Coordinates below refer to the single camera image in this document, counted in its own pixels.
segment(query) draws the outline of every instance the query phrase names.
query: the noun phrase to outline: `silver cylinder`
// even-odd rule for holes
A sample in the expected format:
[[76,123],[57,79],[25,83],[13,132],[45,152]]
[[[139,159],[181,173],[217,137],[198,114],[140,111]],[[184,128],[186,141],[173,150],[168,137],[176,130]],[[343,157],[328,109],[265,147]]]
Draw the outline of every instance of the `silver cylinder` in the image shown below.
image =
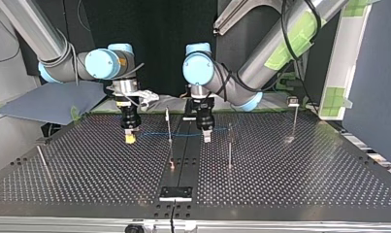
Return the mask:
[[128,96],[133,92],[138,91],[137,80],[121,80],[113,81],[114,95],[116,96]]
[[65,40],[35,1],[0,0],[0,9],[40,59],[51,61],[65,51]]
[[191,86],[191,96],[195,99],[203,99],[208,96],[209,91],[201,85],[192,85]]
[[[330,20],[349,0],[312,0],[313,5],[323,20]],[[297,0],[288,11],[288,31],[293,28],[301,16],[305,12],[310,12],[310,8],[304,0]],[[274,53],[277,47],[284,41],[280,20],[271,29],[267,36],[259,43],[252,55],[241,67],[238,75],[240,79],[249,87],[259,89],[267,83],[276,73],[277,70],[270,69],[265,66],[270,56]],[[221,66],[224,79],[227,73]],[[212,80],[205,85],[205,88],[216,93],[222,86],[222,81],[217,72],[214,72]],[[250,101],[256,92],[251,92],[231,79],[226,85],[227,100],[235,106],[241,106]],[[221,91],[219,96],[223,97],[224,92]]]

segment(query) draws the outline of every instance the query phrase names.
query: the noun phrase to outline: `gray panel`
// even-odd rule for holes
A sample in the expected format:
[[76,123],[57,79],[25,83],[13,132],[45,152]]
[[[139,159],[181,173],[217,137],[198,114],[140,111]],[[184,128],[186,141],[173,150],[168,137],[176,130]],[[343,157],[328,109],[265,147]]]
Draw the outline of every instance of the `gray panel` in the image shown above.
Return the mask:
[[[151,135],[168,131],[164,116],[142,119],[134,145],[124,143],[120,116],[89,116],[45,147],[48,167],[40,156],[16,162],[0,178],[0,216],[153,217],[170,146]],[[171,123],[175,132],[179,116]]]
[[373,4],[343,126],[391,161],[391,0]]
[[47,83],[9,102],[0,109],[0,114],[67,125],[73,121],[73,107],[83,115],[104,97],[101,83],[81,81],[78,86],[75,82]]
[[197,193],[191,217],[391,222],[391,175],[312,114],[299,113],[289,143],[293,116],[215,115],[217,125],[237,125],[233,167],[226,131],[187,146],[185,159],[199,161],[198,178],[193,166],[181,177]]
[[[228,0],[218,1],[218,14],[225,10]],[[230,70],[238,71],[255,47],[279,20],[279,13],[267,6],[250,11],[224,36],[216,39],[216,60]]]

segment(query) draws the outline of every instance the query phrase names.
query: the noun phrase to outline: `end effector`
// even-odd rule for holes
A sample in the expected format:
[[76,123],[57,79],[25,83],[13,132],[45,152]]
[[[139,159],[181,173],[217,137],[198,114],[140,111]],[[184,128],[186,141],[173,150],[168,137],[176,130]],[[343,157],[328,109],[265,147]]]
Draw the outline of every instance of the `end effector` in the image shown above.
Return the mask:
[[192,110],[195,110],[197,128],[202,130],[204,142],[211,141],[215,127],[212,108],[214,97],[221,96],[234,108],[252,111],[262,99],[262,92],[255,93],[239,88],[232,79],[230,71],[212,59],[211,46],[208,43],[188,45],[182,71],[185,79],[191,83]]
[[127,144],[135,143],[134,133],[142,123],[138,108],[146,111],[149,102],[159,99],[149,90],[139,90],[136,71],[143,65],[135,66],[134,52],[129,44],[112,44],[107,49],[93,50],[85,59],[85,68],[92,77],[113,81],[107,89],[114,92],[116,105],[122,112],[120,125],[125,130]]

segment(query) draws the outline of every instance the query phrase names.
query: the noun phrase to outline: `black cable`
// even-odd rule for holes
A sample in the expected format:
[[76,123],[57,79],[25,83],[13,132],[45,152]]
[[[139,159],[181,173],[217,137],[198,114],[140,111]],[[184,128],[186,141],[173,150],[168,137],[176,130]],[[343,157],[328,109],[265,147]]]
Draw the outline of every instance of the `black cable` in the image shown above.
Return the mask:
[[[316,32],[315,32],[315,36],[318,35],[318,32],[321,28],[321,21],[320,21],[320,16],[319,16],[319,13],[317,12],[316,8],[313,6],[312,2],[310,2],[310,0],[305,0],[305,2],[308,4],[308,6],[311,8],[313,14],[315,15],[316,17],[316,22],[317,22],[317,28],[316,28]],[[288,25],[288,19],[286,20],[285,22],[285,15],[286,15],[286,0],[282,0],[282,8],[281,8],[281,13],[280,13],[280,26],[282,28],[282,34],[283,34],[283,38],[284,38],[284,41],[285,41],[285,44],[286,44],[286,47],[288,48],[288,51],[289,53],[291,54],[292,58],[294,60],[297,61],[297,72],[298,72],[298,79],[301,81],[301,84],[302,84],[302,87],[304,88],[304,92],[305,94],[307,95],[307,97],[309,98],[310,102],[312,103],[312,106],[313,108],[315,109],[316,113],[319,115],[319,111],[317,110],[317,108],[315,107],[315,104],[314,102],[312,101],[312,99],[310,98],[310,95],[307,91],[307,88],[305,87],[305,83],[304,83],[304,80],[302,79],[302,76],[301,76],[301,71],[300,71],[300,68],[299,68],[299,64],[298,64],[298,61],[300,60],[298,58],[298,56],[295,54],[295,51],[292,49],[292,46],[291,46],[291,43],[289,41],[289,37],[288,37],[288,32],[287,32],[287,25]]]
[[322,20],[321,20],[321,16],[319,15],[318,10],[316,10],[315,6],[313,6],[312,1],[305,0],[305,2],[307,3],[308,7],[310,7],[310,10],[312,11],[312,13],[316,19],[316,31],[315,31],[315,34],[313,35],[312,39],[310,39],[310,41],[313,43],[316,40],[316,38],[318,37],[319,31],[322,28]]
[[7,26],[5,26],[5,24],[1,21],[0,19],[0,23],[1,23],[1,26],[5,29],[5,31],[8,32],[8,34],[16,41],[17,43],[17,50],[16,50],[16,53],[10,57],[7,57],[7,58],[4,58],[4,59],[0,59],[0,62],[4,62],[4,61],[9,61],[9,60],[12,60],[14,58],[17,57],[17,55],[19,54],[20,52],[20,46],[19,46],[19,43],[17,42],[17,38],[16,36],[7,28]]
[[175,204],[177,202],[174,202],[174,207],[172,208],[170,223],[171,223],[171,233],[175,233],[175,226],[174,226],[174,212],[175,212]]
[[83,21],[82,21],[82,19],[81,19],[81,16],[80,16],[81,3],[82,3],[82,0],[80,0],[80,1],[78,2],[78,7],[77,7],[78,21],[80,22],[80,24],[82,25],[82,27],[83,27],[86,31],[91,31],[91,29],[89,29],[87,26],[85,26],[85,24],[83,24]]
[[8,58],[2,59],[2,60],[0,60],[0,62],[9,61],[9,60],[12,60],[12,59],[16,58],[17,55],[19,54],[19,52],[20,52],[20,47],[17,48],[17,51],[16,51],[16,53],[13,56],[10,56]]

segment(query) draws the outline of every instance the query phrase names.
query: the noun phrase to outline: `vertical rod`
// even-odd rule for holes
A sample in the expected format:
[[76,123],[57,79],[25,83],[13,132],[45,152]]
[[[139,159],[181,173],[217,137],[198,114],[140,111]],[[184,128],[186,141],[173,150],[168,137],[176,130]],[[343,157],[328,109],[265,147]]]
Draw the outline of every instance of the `vertical rod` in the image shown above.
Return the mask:
[[48,166],[47,161],[46,161],[45,158],[44,158],[44,154],[43,154],[43,152],[42,152],[41,146],[38,145],[38,146],[37,146],[37,150],[38,150],[38,154],[41,156],[42,164],[43,164],[44,166]]

